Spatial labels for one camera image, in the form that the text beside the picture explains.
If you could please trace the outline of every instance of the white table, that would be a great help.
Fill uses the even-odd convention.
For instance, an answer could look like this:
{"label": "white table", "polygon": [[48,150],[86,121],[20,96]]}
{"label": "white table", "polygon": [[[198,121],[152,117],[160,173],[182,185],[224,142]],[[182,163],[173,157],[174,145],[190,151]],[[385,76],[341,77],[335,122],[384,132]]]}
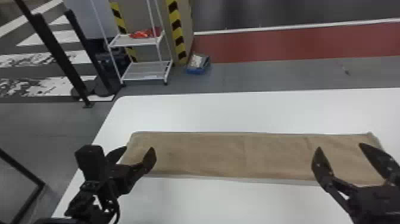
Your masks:
{"label": "white table", "polygon": [[[120,98],[94,144],[105,152],[135,131],[363,133],[400,161],[399,88]],[[78,171],[59,203],[63,217],[83,183]],[[120,223],[346,224],[348,215],[318,186],[218,179],[142,178],[120,197]]]}

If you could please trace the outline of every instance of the black cylindrical base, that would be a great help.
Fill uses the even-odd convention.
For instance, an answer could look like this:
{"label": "black cylindrical base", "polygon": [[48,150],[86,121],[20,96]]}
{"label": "black cylindrical base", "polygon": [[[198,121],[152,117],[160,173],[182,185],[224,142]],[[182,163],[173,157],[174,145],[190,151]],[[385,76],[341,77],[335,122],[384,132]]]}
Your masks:
{"label": "black cylindrical base", "polygon": [[[86,96],[93,95],[96,87],[96,82],[94,80],[88,80],[84,81],[83,83],[86,85],[85,95]],[[80,99],[80,95],[78,94],[75,88],[71,89],[71,96],[74,99]]]}
{"label": "black cylindrical base", "polygon": [[96,87],[95,94],[99,97],[109,97],[111,95],[117,94],[122,88],[121,83],[118,79],[108,79],[110,83],[110,88],[106,88],[99,77],[96,77]]}

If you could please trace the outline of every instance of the black frame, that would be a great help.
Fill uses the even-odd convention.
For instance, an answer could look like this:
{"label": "black frame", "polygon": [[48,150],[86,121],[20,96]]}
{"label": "black frame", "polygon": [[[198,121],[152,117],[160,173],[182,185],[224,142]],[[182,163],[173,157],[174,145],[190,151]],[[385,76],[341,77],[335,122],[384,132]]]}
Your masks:
{"label": "black frame", "polygon": [[29,207],[32,205],[32,203],[37,199],[37,197],[40,195],[42,190],[45,187],[44,181],[39,179],[36,175],[34,175],[31,171],[26,169],[24,166],[22,166],[19,162],[17,162],[15,159],[13,159],[10,155],[8,155],[5,151],[3,151],[0,148],[0,158],[2,158],[6,163],[8,163],[10,166],[18,170],[21,174],[23,174],[25,177],[30,179],[32,182],[36,184],[35,190],[30,194],[28,199],[25,201],[25,203],[22,205],[18,213],[14,216],[10,224],[18,224],[19,221],[24,217],[26,211],[28,211]]}

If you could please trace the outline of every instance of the brown towel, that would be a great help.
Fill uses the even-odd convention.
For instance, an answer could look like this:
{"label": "brown towel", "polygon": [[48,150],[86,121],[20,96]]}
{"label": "brown towel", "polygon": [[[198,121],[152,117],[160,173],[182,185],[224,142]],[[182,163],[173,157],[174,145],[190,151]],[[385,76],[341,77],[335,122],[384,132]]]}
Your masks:
{"label": "brown towel", "polygon": [[271,133],[134,133],[123,164],[140,162],[154,147],[153,174],[314,180],[311,159],[322,147],[335,175],[350,183],[378,185],[383,179],[358,148],[380,148],[371,134],[309,135]]}

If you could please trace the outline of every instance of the shelf rack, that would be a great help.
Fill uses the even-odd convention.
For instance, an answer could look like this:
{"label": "shelf rack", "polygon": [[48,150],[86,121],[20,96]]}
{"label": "shelf rack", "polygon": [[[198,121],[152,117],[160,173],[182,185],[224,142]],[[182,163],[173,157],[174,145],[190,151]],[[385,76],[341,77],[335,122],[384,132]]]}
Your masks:
{"label": "shelf rack", "polygon": [[[160,20],[160,25],[162,28],[162,31],[159,36],[154,37],[154,38],[131,38],[129,34],[121,34],[115,26],[115,30],[117,31],[117,35],[112,39],[111,42],[108,41],[107,36],[105,34],[103,25],[101,23],[98,11],[96,9],[96,6],[93,2],[93,0],[90,0],[93,11],[95,12],[95,16],[97,19],[97,22],[100,27],[100,31],[103,35],[104,41],[107,44],[107,50],[110,53],[112,63],[115,68],[115,72],[118,75],[118,78],[120,79],[120,82],[123,83],[124,80],[155,80],[155,79],[160,79],[164,81],[164,84],[168,84],[168,75],[170,73],[172,64],[173,64],[173,59],[172,59],[172,54],[171,54],[171,48],[168,40],[166,41],[167,43],[167,48],[168,48],[168,53],[170,55],[170,60],[169,61],[163,61],[163,58],[161,56],[160,52],[160,43],[163,38],[165,38],[165,27],[163,24],[163,20],[161,17],[160,13],[160,8],[158,6],[157,0],[153,0],[158,18]],[[146,0],[147,3],[147,9],[149,12],[149,17],[150,17],[150,22],[152,26],[153,33],[156,33],[156,28],[154,25],[154,18],[151,10],[151,5],[150,5],[150,0]],[[157,49],[157,55],[158,55],[158,61],[150,61],[150,62],[141,62],[137,63],[132,61],[130,58],[130,64],[126,68],[125,72],[121,75],[120,70],[118,69],[117,63],[115,62],[115,58],[112,54],[112,49],[113,48],[119,48],[119,47],[133,47],[133,46],[146,46],[146,45],[154,45]]]}

